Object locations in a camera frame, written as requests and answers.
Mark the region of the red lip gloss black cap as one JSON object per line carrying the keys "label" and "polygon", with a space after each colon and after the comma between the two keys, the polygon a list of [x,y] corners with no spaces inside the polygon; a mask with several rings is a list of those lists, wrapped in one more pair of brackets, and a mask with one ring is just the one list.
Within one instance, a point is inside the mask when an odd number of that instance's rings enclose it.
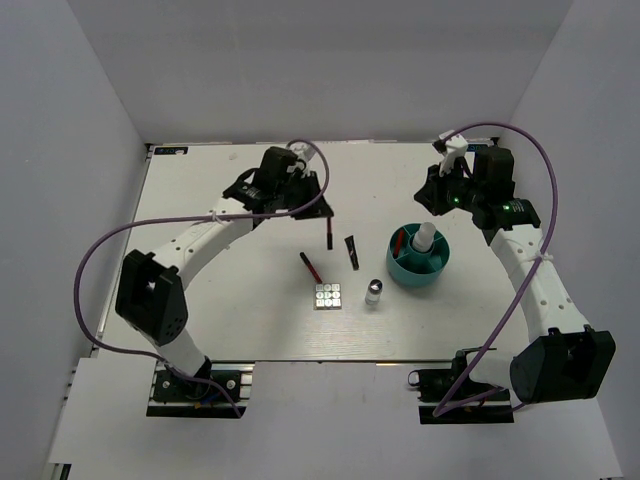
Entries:
{"label": "red lip gloss black cap", "polygon": [[333,229],[331,217],[326,219],[326,247],[328,251],[333,250]]}

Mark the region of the white lotion bottle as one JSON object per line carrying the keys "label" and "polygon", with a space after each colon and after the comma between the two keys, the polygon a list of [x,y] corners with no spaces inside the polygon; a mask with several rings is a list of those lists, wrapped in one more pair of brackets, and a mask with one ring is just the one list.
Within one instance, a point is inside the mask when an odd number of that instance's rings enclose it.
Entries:
{"label": "white lotion bottle", "polygon": [[431,222],[422,223],[411,240],[411,247],[419,253],[429,252],[434,244],[436,226]]}

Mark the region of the black squeeze tube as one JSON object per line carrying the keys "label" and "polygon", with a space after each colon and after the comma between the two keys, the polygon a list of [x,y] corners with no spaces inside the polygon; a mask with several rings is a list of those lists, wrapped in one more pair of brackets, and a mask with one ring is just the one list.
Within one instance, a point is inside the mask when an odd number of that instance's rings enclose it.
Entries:
{"label": "black squeeze tube", "polygon": [[357,250],[356,250],[356,244],[355,244],[355,238],[353,235],[350,235],[348,237],[346,237],[344,239],[346,248],[347,248],[347,252],[348,252],[348,256],[349,256],[349,260],[351,262],[352,265],[352,269],[354,271],[358,271],[360,268],[360,264],[359,264],[359,258],[358,258],[358,254],[357,254]]}

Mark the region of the red lip gloss tube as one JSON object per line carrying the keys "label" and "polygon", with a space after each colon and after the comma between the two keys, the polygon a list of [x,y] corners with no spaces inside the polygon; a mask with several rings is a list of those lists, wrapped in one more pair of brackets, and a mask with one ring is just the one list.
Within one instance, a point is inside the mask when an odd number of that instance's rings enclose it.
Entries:
{"label": "red lip gloss tube", "polygon": [[393,248],[393,253],[392,253],[392,258],[393,259],[397,259],[399,254],[401,253],[401,250],[403,248],[404,236],[405,236],[405,230],[404,229],[399,229],[396,241],[394,243],[394,248]]}

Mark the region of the clear eyeshadow palette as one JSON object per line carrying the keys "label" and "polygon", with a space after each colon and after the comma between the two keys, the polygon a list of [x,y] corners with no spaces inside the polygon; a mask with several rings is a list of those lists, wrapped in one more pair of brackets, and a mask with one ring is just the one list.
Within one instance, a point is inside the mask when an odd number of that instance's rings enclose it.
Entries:
{"label": "clear eyeshadow palette", "polygon": [[340,310],[342,308],[342,289],[339,283],[323,283],[315,285],[315,310]]}

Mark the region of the clear bottle black cap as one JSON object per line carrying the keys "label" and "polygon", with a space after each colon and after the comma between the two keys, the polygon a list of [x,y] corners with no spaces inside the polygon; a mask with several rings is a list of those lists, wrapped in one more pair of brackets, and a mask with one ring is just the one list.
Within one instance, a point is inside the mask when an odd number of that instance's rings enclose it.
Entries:
{"label": "clear bottle black cap", "polygon": [[365,294],[365,303],[370,306],[377,305],[380,301],[381,294],[383,291],[383,282],[379,279],[372,279],[368,286]]}

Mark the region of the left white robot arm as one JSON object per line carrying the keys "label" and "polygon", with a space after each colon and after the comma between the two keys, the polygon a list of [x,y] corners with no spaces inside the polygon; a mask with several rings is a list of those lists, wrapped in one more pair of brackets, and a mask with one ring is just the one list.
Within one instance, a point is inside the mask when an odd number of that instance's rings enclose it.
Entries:
{"label": "left white robot arm", "polygon": [[328,181],[309,167],[318,152],[304,140],[269,147],[260,165],[240,174],[206,216],[161,247],[125,256],[115,311],[149,341],[188,398],[205,396],[212,378],[209,358],[186,329],[188,286],[218,254],[267,220],[333,217],[324,198]]}

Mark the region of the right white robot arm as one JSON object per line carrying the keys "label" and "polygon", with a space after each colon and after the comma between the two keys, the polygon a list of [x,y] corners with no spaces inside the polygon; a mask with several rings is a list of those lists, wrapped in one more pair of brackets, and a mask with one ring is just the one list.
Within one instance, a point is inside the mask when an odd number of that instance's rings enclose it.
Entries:
{"label": "right white robot arm", "polygon": [[608,331],[597,331],[571,300],[547,253],[549,229],[530,201],[514,195],[510,150],[484,146],[467,163],[463,147],[437,144],[442,160],[427,170],[415,200],[433,215],[471,214],[503,266],[527,326],[529,344],[511,354],[482,348],[453,371],[451,384],[472,399],[487,385],[512,391],[524,404],[596,396],[616,350]]}

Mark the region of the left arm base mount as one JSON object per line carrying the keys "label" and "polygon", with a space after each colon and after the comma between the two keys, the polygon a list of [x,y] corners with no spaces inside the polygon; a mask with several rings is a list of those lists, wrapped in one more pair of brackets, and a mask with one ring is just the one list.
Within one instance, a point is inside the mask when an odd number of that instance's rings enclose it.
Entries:
{"label": "left arm base mount", "polygon": [[219,384],[239,414],[217,388],[185,382],[158,363],[146,408],[147,417],[193,419],[239,419],[244,414],[253,383],[253,363],[218,363],[210,379]]}

